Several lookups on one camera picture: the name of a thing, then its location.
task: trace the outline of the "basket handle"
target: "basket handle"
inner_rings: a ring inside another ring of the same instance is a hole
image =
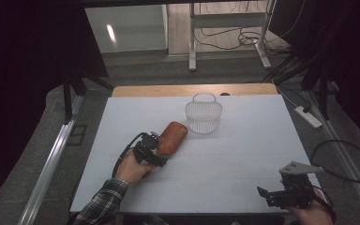
[[[195,94],[195,96],[192,98],[192,101],[194,101],[194,102],[207,102],[207,101],[197,101],[197,100],[195,100],[195,97],[201,96],[201,95],[212,96],[212,97],[214,98],[214,100],[213,100],[212,102],[216,102],[216,97],[215,97],[215,95],[213,95],[213,93],[211,93],[211,92],[206,92],[206,91],[204,91],[204,92],[199,92],[199,93]]]

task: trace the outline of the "clear basket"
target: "clear basket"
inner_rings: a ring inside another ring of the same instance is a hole
[[[195,97],[209,95],[213,101],[199,101]],[[186,105],[187,126],[199,134],[209,134],[218,128],[218,121],[223,107],[210,92],[197,93]]]

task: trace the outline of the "person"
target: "person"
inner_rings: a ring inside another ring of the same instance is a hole
[[[114,224],[115,215],[119,211],[120,203],[129,185],[141,180],[146,173],[153,171],[155,167],[151,164],[139,164],[132,150],[129,150],[119,165],[115,176],[104,183],[91,202],[76,216],[75,221],[73,223],[72,221],[71,223],[68,222],[68,224]],[[317,189],[315,191],[319,197],[323,197]],[[333,225],[325,208],[315,201],[306,209],[289,207],[287,210],[298,218],[301,225]],[[146,217],[145,219],[144,224],[168,225],[157,216]]]

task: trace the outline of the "gray carpet floor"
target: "gray carpet floor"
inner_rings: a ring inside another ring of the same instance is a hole
[[[270,60],[276,66],[284,58],[285,56],[271,56]],[[267,74],[255,52],[199,55],[196,72],[188,71],[186,56],[148,57],[146,55],[135,59],[134,55],[111,55],[106,58],[106,65],[110,77],[104,80],[115,86],[244,83],[260,81]],[[303,74],[292,78],[283,85],[299,89],[302,76]],[[68,220],[71,198],[82,176],[105,103],[111,95],[110,91],[95,83],[88,80],[85,80],[85,83],[88,92],[34,224],[66,224]],[[284,93],[296,104],[305,104],[300,97],[292,93]],[[328,138],[322,129],[314,129],[307,124],[293,111],[294,106],[286,102],[302,144],[310,156],[313,148]],[[46,97],[46,109],[34,135],[0,189],[0,224],[18,223],[63,124],[63,106],[60,86],[53,89]],[[360,146],[360,129],[341,110],[334,95],[328,97],[328,113],[330,122],[340,139]],[[351,154],[360,169],[360,154],[353,152]],[[317,154],[316,161],[338,173],[344,173],[337,157],[330,149]],[[337,224],[360,224],[360,198],[353,184],[327,173],[318,174],[318,177],[322,188],[335,203]]]

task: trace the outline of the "power strip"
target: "power strip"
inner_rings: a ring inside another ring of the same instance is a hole
[[[303,106],[299,106],[296,109],[294,109],[297,114],[299,114],[303,119],[305,119],[310,125],[312,125],[313,128],[319,128],[323,124],[315,118],[311,113],[309,112],[303,112],[304,108]]]

